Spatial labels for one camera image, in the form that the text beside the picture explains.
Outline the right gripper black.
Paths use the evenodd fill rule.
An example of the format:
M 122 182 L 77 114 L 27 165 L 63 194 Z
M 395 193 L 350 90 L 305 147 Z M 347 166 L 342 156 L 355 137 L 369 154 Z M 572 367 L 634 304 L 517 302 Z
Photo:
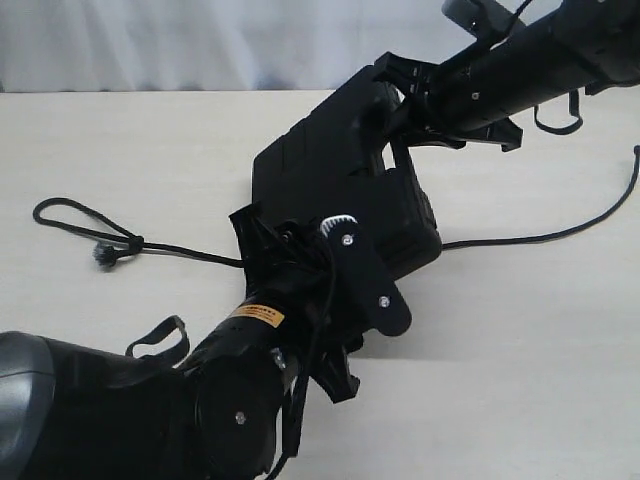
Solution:
M 380 101 L 368 112 L 370 142 L 382 150 L 391 140 L 408 147 L 460 149 L 470 142 L 516 150 L 523 131 L 510 117 L 525 110 L 525 54 L 501 44 L 470 47 L 440 64 L 386 52 L 373 64 L 374 79 L 394 85 L 405 100 Z

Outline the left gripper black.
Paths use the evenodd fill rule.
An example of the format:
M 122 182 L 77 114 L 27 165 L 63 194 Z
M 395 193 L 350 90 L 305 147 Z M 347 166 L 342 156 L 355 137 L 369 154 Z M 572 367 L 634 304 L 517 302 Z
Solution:
M 246 279 L 247 303 L 277 311 L 274 347 L 298 364 L 294 399 L 302 403 L 310 380 L 332 402 L 356 396 L 347 342 L 338 337 L 331 314 L 337 297 L 336 268 L 324 236 L 315 227 L 287 222 L 272 227 L 262 221 L 259 203 L 229 216 Z

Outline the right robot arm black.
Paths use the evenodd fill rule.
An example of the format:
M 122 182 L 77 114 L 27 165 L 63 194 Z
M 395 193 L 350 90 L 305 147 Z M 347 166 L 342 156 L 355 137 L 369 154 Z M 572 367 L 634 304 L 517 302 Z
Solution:
M 597 95 L 639 83 L 639 4 L 564 1 L 524 26 L 517 13 L 479 2 L 472 17 L 476 41 L 431 64 L 386 53 L 374 78 L 403 93 L 385 126 L 408 146 L 522 143 L 511 116 L 554 98 Z

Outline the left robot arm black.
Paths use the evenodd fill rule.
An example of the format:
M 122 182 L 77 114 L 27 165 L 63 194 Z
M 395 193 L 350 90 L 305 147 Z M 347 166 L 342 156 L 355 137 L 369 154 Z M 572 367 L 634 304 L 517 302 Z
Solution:
M 118 355 L 2 334 L 3 478 L 273 479 L 299 452 L 310 382 L 354 397 L 333 311 L 357 220 L 271 226 L 252 205 L 231 221 L 246 296 L 197 345 Z

